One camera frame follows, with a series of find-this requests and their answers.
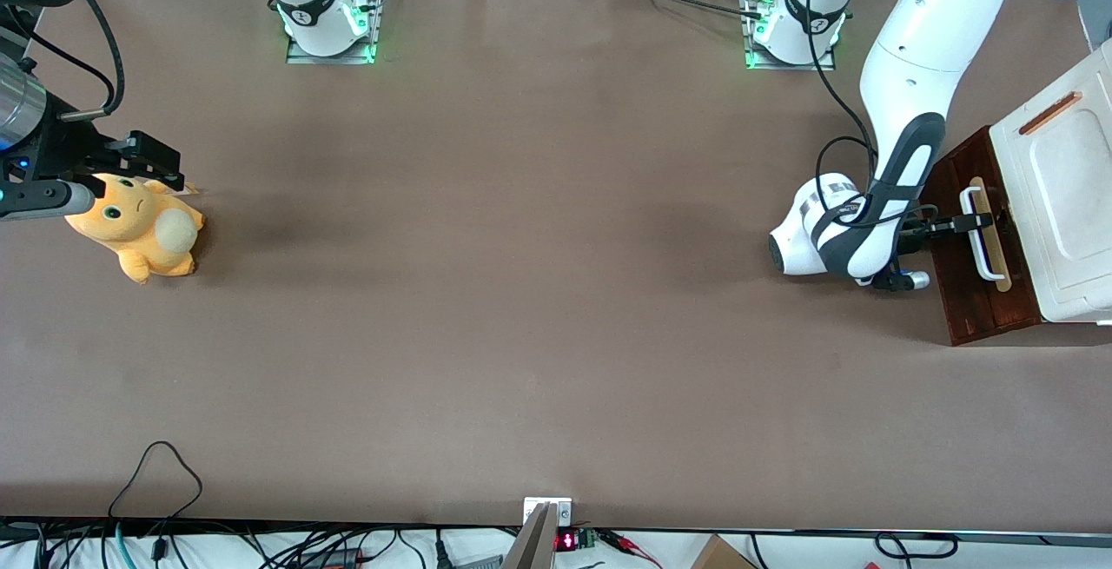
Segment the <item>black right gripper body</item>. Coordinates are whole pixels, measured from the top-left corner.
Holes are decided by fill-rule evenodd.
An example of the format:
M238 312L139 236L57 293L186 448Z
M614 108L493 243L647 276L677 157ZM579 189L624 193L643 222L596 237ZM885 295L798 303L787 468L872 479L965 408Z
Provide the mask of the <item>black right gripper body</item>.
M111 138L91 122L63 122L72 107L47 93L14 107L3 99L3 182L71 181L76 174L131 176L122 158L108 149Z

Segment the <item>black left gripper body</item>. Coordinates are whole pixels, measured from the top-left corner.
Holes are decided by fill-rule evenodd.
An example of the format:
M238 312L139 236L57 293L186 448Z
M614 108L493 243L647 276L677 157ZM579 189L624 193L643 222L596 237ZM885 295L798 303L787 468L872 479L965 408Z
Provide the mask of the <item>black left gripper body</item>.
M895 254L915 254L929 241L929 227L937 217L936 208L914 208L903 217L895 243Z

